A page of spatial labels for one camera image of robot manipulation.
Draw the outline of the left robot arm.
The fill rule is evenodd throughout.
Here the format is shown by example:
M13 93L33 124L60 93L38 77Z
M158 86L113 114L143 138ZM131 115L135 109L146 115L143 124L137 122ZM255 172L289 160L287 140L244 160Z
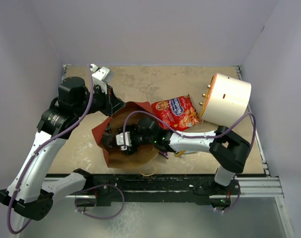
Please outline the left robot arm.
M96 80L91 90L84 79L68 77L58 87L49 108L37 125L33 146L12 184L0 190L0 203L34 221L43 219L53 204L73 193L89 194L94 187L93 176L83 169L53 183L43 184L59 150L87 114L101 112L111 117L126 106L116 97L110 85L103 90Z

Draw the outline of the red cookie snack bag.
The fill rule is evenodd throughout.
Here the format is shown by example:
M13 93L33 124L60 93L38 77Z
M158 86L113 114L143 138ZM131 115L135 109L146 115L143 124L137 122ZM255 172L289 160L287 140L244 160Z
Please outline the red cookie snack bag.
M153 114L174 130L184 131L201 123L189 94L154 102L151 107Z

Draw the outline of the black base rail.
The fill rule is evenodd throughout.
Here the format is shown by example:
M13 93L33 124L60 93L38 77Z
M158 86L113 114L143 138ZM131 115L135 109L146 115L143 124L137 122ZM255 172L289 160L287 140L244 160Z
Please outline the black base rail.
M194 203L214 208L229 208L240 198L283 197L278 178L238 177L223 187L214 182L213 175L156 174L151 177L130 174L94 174L87 185L62 192L56 198L85 199L97 206L113 202Z

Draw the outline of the yellow candy packet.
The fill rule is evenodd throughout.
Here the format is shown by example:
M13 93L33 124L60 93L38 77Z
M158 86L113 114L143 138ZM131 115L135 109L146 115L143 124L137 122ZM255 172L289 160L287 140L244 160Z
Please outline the yellow candy packet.
M182 151L176 152L176 153L175 153L175 156L176 156L176 157L179 157L179 156L181 156L181 155L184 154L184 153L185 153L185 151L182 150Z

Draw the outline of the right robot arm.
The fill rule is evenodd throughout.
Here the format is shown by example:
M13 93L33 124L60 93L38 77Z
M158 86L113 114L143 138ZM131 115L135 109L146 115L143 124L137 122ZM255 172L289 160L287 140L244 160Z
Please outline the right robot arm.
M101 142L108 149L120 149L126 156L137 153L144 145L153 145L163 153L210 153L220 164L212 181L217 194L225 193L232 178L243 172L251 149L247 140L226 126L200 133L173 131L163 129L151 117L119 127L116 134L112 134L108 127Z

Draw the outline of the white cylindrical drawer toy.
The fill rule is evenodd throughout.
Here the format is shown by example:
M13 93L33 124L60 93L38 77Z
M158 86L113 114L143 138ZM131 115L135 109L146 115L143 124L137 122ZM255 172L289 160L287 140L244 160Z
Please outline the white cylindrical drawer toy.
M245 113L250 95L250 83L217 73L203 94L199 116L204 121L230 127Z

